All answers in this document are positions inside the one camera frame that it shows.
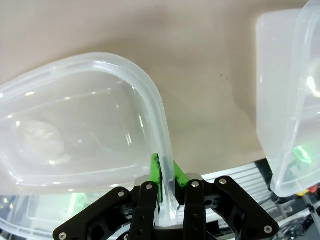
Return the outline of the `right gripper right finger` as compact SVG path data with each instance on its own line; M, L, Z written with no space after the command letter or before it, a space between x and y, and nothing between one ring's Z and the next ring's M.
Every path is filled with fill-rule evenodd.
M237 240L267 240L279 232L279 224L230 176L210 183L189 179L176 163L173 166L176 199L184 206L183 239L214 238L207 209L225 221Z

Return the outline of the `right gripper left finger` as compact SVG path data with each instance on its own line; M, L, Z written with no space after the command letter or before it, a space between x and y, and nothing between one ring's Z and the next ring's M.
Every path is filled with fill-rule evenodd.
M159 155L150 161L149 179L132 190L116 187L57 227L55 240L108 240L130 225L128 239L150 240L162 201L162 171Z

